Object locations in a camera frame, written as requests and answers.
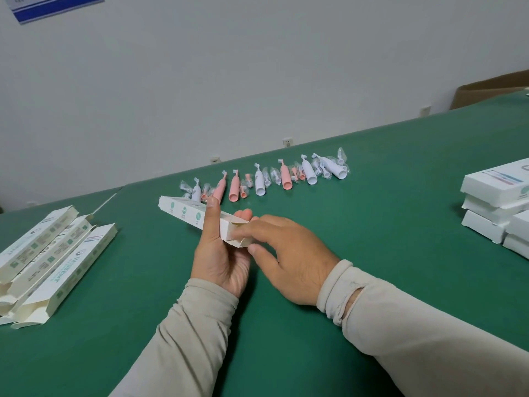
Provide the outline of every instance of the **long sleeve shirt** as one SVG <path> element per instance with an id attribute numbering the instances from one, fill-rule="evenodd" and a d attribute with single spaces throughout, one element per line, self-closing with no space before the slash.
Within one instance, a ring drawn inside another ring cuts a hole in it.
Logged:
<path id="1" fill-rule="evenodd" d="M 211 396 L 237 303 L 215 284 L 189 280 L 110 397 Z M 406 397 L 529 395 L 528 352 L 347 260 L 327 277 L 317 307 L 355 347 L 376 358 Z"/>

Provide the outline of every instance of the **sleeve cuff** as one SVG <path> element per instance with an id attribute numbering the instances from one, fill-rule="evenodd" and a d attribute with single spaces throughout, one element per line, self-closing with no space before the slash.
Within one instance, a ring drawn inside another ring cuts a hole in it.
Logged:
<path id="1" fill-rule="evenodd" d="M 239 299 L 222 287 L 199 278 L 190 278 L 177 300 L 187 312 L 231 323 Z"/>
<path id="2" fill-rule="evenodd" d="M 332 319 L 334 324 L 341 326 L 342 316 L 351 295 L 374 280 L 376 277 L 354 267 L 348 260 L 341 260 L 323 283 L 316 306 Z"/>

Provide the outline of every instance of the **poster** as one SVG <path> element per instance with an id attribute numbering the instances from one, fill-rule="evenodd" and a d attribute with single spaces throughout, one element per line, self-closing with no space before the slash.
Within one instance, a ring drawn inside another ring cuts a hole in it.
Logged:
<path id="1" fill-rule="evenodd" d="M 18 22 L 32 20 L 66 12 L 71 9 L 95 4 L 103 0 L 5 0 Z"/>

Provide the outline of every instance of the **brown cardboard box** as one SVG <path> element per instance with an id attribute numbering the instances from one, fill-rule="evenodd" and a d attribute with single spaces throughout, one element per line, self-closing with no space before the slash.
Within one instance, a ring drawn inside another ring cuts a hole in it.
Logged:
<path id="1" fill-rule="evenodd" d="M 450 109 L 468 106 L 498 95 L 518 92 L 526 87 L 529 87 L 529 70 L 459 86 Z"/>

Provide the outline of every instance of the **wall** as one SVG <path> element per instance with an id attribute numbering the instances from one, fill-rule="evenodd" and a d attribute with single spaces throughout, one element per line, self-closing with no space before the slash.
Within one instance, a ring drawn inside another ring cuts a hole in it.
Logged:
<path id="1" fill-rule="evenodd" d="M 446 110 L 529 66 L 529 0 L 0 0 L 6 210 Z"/>

